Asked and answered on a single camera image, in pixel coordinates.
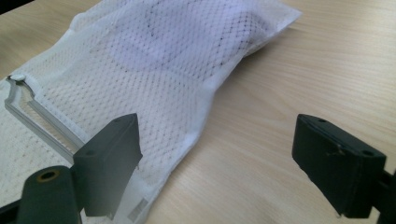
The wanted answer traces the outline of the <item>white garment inside bag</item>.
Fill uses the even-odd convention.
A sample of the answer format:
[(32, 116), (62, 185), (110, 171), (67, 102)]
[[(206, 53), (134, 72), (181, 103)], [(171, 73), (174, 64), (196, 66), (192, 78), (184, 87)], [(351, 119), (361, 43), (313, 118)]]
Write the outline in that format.
[(264, 10), (248, 0), (160, 0), (127, 10), (108, 50), (132, 71), (207, 78), (274, 34)]

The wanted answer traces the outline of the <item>white mesh laundry bag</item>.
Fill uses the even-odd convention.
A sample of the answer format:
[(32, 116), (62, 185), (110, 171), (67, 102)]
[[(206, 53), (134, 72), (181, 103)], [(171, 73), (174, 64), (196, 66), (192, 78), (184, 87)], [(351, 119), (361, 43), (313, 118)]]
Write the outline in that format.
[(142, 160), (115, 217), (90, 224), (144, 224), (168, 176), (197, 142), (216, 90), (244, 57), (299, 17), (279, 0), (248, 0), (264, 10), (275, 34), (211, 77), (126, 69), (110, 54), (108, 37), (127, 10), (154, 1), (160, 0), (102, 0), (78, 14), (53, 47), (15, 71), (32, 90), (35, 107), (80, 143), (117, 117), (138, 117)]

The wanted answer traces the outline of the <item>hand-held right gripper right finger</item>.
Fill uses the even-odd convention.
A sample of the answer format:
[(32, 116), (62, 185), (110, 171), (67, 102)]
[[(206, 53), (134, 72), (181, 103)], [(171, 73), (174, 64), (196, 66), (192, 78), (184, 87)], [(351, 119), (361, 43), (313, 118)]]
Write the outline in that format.
[(385, 154), (325, 119), (300, 114), (292, 157), (338, 214), (370, 216)]

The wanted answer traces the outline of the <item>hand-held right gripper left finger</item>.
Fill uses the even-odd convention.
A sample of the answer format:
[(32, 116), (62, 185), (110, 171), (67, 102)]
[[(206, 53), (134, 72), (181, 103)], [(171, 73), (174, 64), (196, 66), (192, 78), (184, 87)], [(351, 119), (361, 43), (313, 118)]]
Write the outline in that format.
[(88, 217), (116, 214), (142, 157), (136, 114), (111, 120), (73, 156), (78, 205)]

